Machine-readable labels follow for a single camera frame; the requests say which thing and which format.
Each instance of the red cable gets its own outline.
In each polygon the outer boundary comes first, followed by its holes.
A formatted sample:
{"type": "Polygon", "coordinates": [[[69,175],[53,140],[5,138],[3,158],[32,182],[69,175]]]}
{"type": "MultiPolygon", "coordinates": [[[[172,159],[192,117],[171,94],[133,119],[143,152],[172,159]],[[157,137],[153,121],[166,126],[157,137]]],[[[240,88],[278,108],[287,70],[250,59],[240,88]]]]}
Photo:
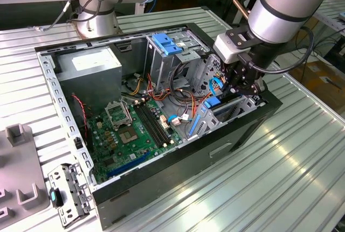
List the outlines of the red cable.
{"type": "Polygon", "coordinates": [[[85,138],[87,138],[87,125],[86,125],[86,114],[85,114],[85,109],[84,109],[84,106],[83,106],[83,103],[81,102],[81,100],[75,96],[75,95],[72,95],[80,104],[80,107],[81,107],[81,110],[82,110],[82,115],[83,115],[83,118],[84,118],[84,126],[85,126],[85,138]]]}

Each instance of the white label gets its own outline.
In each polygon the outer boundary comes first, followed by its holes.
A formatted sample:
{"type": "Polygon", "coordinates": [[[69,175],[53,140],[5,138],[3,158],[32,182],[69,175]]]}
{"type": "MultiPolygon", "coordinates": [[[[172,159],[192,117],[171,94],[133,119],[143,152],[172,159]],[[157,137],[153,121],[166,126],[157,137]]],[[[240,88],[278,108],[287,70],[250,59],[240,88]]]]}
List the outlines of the white label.
{"type": "Polygon", "coordinates": [[[188,117],[189,117],[189,115],[183,114],[183,115],[181,116],[181,119],[187,121],[187,120],[188,120],[188,117]]]}
{"type": "Polygon", "coordinates": [[[72,59],[72,62],[77,71],[110,64],[112,61],[113,59],[110,57],[109,52],[107,51],[77,56],[72,59]]]}
{"type": "Polygon", "coordinates": [[[177,43],[176,45],[177,45],[177,46],[185,46],[185,43],[182,43],[182,42],[181,42],[181,43],[177,43]]]}
{"type": "Polygon", "coordinates": [[[311,65],[311,66],[308,66],[309,69],[312,70],[312,72],[320,72],[321,70],[318,68],[318,66],[315,66],[315,65],[311,65]]]}

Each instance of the blue plastic clip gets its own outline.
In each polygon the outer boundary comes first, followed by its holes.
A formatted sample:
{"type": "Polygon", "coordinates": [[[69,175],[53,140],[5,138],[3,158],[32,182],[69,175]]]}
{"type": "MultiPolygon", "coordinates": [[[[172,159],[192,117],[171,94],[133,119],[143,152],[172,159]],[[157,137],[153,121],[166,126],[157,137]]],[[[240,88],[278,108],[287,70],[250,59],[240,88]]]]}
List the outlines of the blue plastic clip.
{"type": "Polygon", "coordinates": [[[152,39],[166,55],[182,52],[182,48],[178,47],[173,40],[164,33],[154,34],[152,35],[152,39]]]}

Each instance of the metal bracket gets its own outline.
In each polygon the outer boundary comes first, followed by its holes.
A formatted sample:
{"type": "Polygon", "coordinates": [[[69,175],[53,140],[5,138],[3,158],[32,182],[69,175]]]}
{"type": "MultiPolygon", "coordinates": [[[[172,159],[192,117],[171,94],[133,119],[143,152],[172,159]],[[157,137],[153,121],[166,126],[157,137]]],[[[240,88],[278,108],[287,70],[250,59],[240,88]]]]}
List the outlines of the metal bracket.
{"type": "Polygon", "coordinates": [[[68,228],[83,219],[94,208],[91,193],[79,164],[63,164],[49,173],[52,188],[59,191],[63,201],[57,207],[61,223],[68,228]]]}

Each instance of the blue expansion slot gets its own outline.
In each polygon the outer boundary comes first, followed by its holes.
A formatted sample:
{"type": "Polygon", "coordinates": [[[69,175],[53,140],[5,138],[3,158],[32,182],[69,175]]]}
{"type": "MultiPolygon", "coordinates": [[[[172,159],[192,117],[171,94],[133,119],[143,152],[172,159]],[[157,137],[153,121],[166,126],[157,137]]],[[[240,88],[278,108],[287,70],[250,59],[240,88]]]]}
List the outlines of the blue expansion slot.
{"type": "Polygon", "coordinates": [[[192,128],[190,129],[190,131],[189,131],[189,136],[192,136],[193,131],[195,130],[195,127],[196,127],[196,125],[197,125],[198,122],[199,122],[199,119],[200,119],[200,115],[198,115],[198,116],[195,118],[195,121],[194,121],[194,123],[193,123],[193,126],[192,126],[192,128]]]}
{"type": "Polygon", "coordinates": [[[113,177],[115,175],[121,174],[122,172],[131,169],[134,166],[138,166],[138,164],[145,161],[145,159],[150,155],[150,151],[142,155],[140,158],[133,160],[132,162],[129,162],[123,166],[120,166],[114,170],[111,170],[107,173],[107,178],[113,177]]]}

